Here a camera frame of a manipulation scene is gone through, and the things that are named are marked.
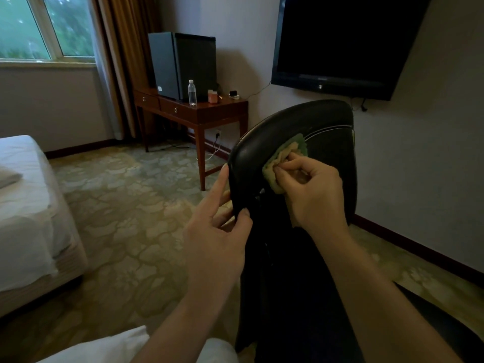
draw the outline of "carpet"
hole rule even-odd
[[[35,362],[69,346],[135,328],[152,333],[186,291],[181,231],[206,193],[194,146],[107,147],[51,160],[90,262],[82,280],[0,319],[0,361]],[[223,163],[213,157],[207,167]],[[207,188],[216,179],[207,177]],[[484,336],[484,291],[352,226],[392,280]],[[235,287],[212,336],[235,341]],[[253,359],[253,349],[241,360]]]

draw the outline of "cloth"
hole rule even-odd
[[[279,163],[286,162],[287,156],[291,152],[307,157],[307,145],[302,134],[297,134],[296,136],[287,140],[279,148],[277,148],[274,155],[270,157],[270,159],[262,168],[262,174],[264,178],[269,183],[270,188],[278,195],[283,194],[285,191],[281,186],[277,184],[277,181],[275,179],[274,167]],[[296,178],[296,180],[303,181],[303,183],[307,182],[306,176],[304,176],[304,173],[302,173],[301,171],[290,171],[289,173],[294,178]]]
[[[0,165],[0,188],[20,181],[22,174]]]
[[[38,363],[129,363],[149,339],[146,326],[81,343]]]
[[[81,343],[37,363],[129,363],[149,339],[146,326],[121,334]],[[227,341],[211,338],[205,342],[197,363],[238,363]]]
[[[291,139],[287,140],[283,145],[281,145],[274,155],[268,160],[268,162],[262,168],[262,174],[264,178],[269,183],[270,188],[278,195],[284,194],[286,200],[287,211],[289,212],[289,218],[291,219],[292,227],[300,226],[299,222],[294,216],[292,211],[292,204],[289,196],[285,194],[286,191],[279,186],[276,181],[274,167],[280,163],[286,162],[288,155],[294,152],[299,155],[307,156],[307,145],[302,134],[297,134]],[[288,173],[299,183],[307,183],[310,176],[303,170],[293,170],[288,171]]]

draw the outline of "finger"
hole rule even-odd
[[[314,177],[317,174],[318,170],[322,166],[326,165],[324,163],[317,161],[316,159],[312,159],[308,157],[300,157],[299,155],[296,155],[296,157],[294,156],[291,156],[291,157],[294,159],[290,160],[289,162],[281,163],[278,166],[285,170],[302,169],[306,173]]]
[[[210,192],[205,196],[205,198],[198,204],[196,213],[203,217],[212,218],[218,211],[219,204],[222,198],[222,194],[225,189],[225,185],[228,179],[228,166],[224,164],[218,178],[214,185],[210,189]]]
[[[222,225],[220,229],[223,230],[224,232],[230,233],[234,229],[234,226],[235,226],[235,219],[231,220],[227,224]]]
[[[252,219],[250,218],[249,210],[243,208],[237,216],[233,230],[230,232],[230,238],[243,250],[251,229]]]
[[[298,159],[298,158],[301,158],[301,156],[295,152],[290,152],[289,155],[287,156],[287,158],[290,160],[290,161],[293,161],[294,159]]]
[[[222,197],[220,198],[219,206],[225,205],[229,201],[230,201],[230,190],[227,190],[223,193]]]
[[[274,167],[274,173],[279,186],[281,186],[292,199],[297,190],[301,187],[301,184],[297,182],[289,173],[277,166]]]
[[[224,212],[215,215],[212,220],[212,225],[215,228],[220,228],[222,225],[228,222],[232,216],[234,216],[234,209],[231,207],[230,209],[227,209]]]

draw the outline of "left hand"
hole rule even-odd
[[[209,194],[195,209],[184,229],[188,296],[208,299],[220,307],[242,274],[245,243],[252,228],[249,211],[242,209],[237,221],[227,221],[233,215],[230,208],[219,215],[219,207],[230,201],[230,191],[224,193],[228,179],[225,165]]]

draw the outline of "green cleaning cloth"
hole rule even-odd
[[[277,181],[275,179],[274,166],[286,161],[287,156],[291,152],[295,152],[299,155],[304,155],[307,157],[307,145],[302,134],[297,134],[296,136],[292,137],[284,144],[282,144],[262,168],[262,174],[264,178],[267,180],[270,188],[273,189],[276,194],[284,194],[286,191],[284,191],[284,189],[277,184]],[[302,170],[294,170],[288,172],[299,183],[307,183],[309,181],[309,176],[306,172]],[[300,226],[292,211],[292,204],[289,196],[285,194],[284,198],[286,199],[287,210],[289,212],[289,219],[291,220],[292,227],[294,228],[296,226]]]
[[[262,174],[276,194],[283,194],[285,191],[275,180],[274,166],[284,162],[290,152],[307,157],[307,145],[302,134],[297,134],[282,144],[267,163],[262,167]]]

